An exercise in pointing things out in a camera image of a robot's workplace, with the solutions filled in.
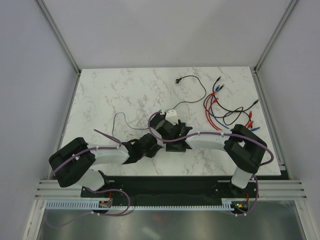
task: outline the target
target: white cable tray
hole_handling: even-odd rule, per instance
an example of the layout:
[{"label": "white cable tray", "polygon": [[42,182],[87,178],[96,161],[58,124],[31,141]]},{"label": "white cable tray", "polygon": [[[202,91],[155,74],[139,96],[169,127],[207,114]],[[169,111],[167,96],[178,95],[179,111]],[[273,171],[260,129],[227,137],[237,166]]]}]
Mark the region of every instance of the white cable tray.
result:
[{"label": "white cable tray", "polygon": [[[124,210],[127,206],[99,207],[99,200],[48,200],[46,209],[51,210]],[[231,201],[223,200],[222,205],[208,206],[131,206],[129,210],[169,211],[233,211]]]}]

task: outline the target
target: marble tabletop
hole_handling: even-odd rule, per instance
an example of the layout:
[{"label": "marble tabletop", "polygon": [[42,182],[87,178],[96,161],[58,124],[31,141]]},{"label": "marble tabletop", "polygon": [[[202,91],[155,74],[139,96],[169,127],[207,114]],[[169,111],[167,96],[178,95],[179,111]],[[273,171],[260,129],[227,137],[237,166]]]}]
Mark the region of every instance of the marble tabletop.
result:
[{"label": "marble tabletop", "polygon": [[[216,79],[221,76],[224,88],[217,93],[220,103],[228,109],[249,107],[258,99],[258,94],[249,67],[177,67],[177,68],[114,68],[84,69],[64,132],[62,146],[76,137],[83,137],[93,144],[113,144],[96,133],[98,129],[112,133],[114,115],[124,112],[130,126],[146,128],[149,116],[160,109],[173,108],[180,101],[196,101],[204,95],[204,89],[195,78],[176,79],[186,75],[200,78],[207,93],[212,91]],[[216,116],[225,111],[213,105]],[[270,150],[274,148],[267,129],[262,108],[258,102],[253,106],[254,133],[264,140]],[[182,103],[176,108],[179,119],[195,129],[212,130],[208,123],[203,100],[197,103]],[[242,114],[236,121],[245,125],[248,117]],[[127,126],[124,116],[115,119],[114,136],[122,142],[139,138],[148,130],[134,130]],[[263,162],[270,159],[268,153]],[[232,175],[236,165],[226,152],[212,149],[187,150],[186,153],[166,152],[161,149],[153,158],[144,157],[137,163],[120,165],[115,163],[91,167],[102,170],[109,176],[225,176]],[[278,162],[260,167],[257,175],[280,175]]]}]

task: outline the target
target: metal floor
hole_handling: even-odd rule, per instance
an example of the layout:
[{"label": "metal floor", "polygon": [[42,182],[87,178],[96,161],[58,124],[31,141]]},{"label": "metal floor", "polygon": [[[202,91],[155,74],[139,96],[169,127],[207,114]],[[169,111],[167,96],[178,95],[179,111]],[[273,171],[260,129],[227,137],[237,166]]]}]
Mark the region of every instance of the metal floor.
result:
[{"label": "metal floor", "polygon": [[[46,210],[63,224],[83,210]],[[258,202],[245,217],[219,211],[132,211],[125,216],[88,215],[54,229],[42,223],[38,240],[304,240],[293,202]]]}]

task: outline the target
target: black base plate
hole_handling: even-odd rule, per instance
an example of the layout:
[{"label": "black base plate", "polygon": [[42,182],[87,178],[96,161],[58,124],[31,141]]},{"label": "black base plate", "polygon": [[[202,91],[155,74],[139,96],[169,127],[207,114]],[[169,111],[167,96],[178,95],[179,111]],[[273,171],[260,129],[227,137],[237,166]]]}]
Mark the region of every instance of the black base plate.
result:
[{"label": "black base plate", "polygon": [[[132,206],[220,206],[222,198],[256,197],[255,182],[245,189],[231,191],[231,176],[108,176],[110,184],[102,189],[122,189]],[[109,192],[81,191],[82,198],[108,198]],[[120,192],[112,193],[113,206],[126,206],[128,200]]]}]

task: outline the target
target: white wall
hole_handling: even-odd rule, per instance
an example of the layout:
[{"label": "white wall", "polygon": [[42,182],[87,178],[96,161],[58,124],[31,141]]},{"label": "white wall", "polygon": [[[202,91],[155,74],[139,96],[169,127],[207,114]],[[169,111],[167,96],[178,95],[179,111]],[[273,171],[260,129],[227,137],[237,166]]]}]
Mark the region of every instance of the white wall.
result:
[{"label": "white wall", "polygon": [[290,0],[44,0],[80,68],[254,66]]},{"label": "white wall", "polygon": [[320,1],[300,1],[259,72],[291,174],[320,226]]},{"label": "white wall", "polygon": [[0,239],[22,238],[76,75],[33,0],[0,3]]}]

